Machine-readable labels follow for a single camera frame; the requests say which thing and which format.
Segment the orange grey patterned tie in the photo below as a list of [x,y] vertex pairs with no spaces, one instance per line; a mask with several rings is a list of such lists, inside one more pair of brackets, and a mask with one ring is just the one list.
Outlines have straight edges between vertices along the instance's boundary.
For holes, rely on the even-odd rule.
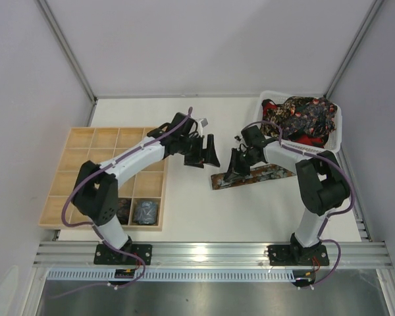
[[249,175],[243,178],[237,178],[236,180],[225,180],[224,179],[225,176],[226,173],[212,174],[211,189],[223,190],[227,188],[234,188],[238,186],[244,186],[244,185],[264,182],[268,180],[288,178],[295,176],[295,174],[278,165],[267,164],[260,167],[251,168]]

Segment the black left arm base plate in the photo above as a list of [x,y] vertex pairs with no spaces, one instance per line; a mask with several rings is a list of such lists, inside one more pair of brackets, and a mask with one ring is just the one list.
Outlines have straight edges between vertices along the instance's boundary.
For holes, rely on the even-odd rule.
[[[151,264],[153,246],[151,244],[132,244],[131,253],[143,259],[146,265]],[[137,260],[131,256],[111,250],[104,244],[98,244],[93,259],[95,265],[135,265]]]

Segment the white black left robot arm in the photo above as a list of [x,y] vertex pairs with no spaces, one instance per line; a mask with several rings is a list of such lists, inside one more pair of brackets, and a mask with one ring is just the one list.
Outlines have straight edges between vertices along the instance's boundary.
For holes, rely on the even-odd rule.
[[88,218],[85,224],[109,249],[129,253],[132,239],[117,218],[119,188],[147,167],[175,154],[183,155],[184,164],[189,167],[219,167],[214,135],[203,133],[207,124],[205,118],[177,113],[171,122],[154,128],[120,155],[102,163],[86,161],[66,204],[73,204]]

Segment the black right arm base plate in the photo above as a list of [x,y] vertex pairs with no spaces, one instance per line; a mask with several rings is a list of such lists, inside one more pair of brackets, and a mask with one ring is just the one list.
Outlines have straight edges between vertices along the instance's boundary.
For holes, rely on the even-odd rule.
[[267,257],[272,266],[308,267],[315,264],[326,267],[330,264],[327,249],[321,243],[310,248],[297,244],[273,244],[267,247]]

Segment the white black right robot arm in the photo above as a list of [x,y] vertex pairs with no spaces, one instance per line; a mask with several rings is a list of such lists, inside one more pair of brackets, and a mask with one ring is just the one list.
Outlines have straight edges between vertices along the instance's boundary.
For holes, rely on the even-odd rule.
[[278,165],[297,176],[305,210],[290,241],[300,248],[318,246],[328,220],[352,210],[354,187],[333,152],[315,155],[282,145],[278,140],[265,140],[261,144],[247,145],[243,151],[232,149],[224,180],[241,180],[250,174],[253,165],[261,162]]

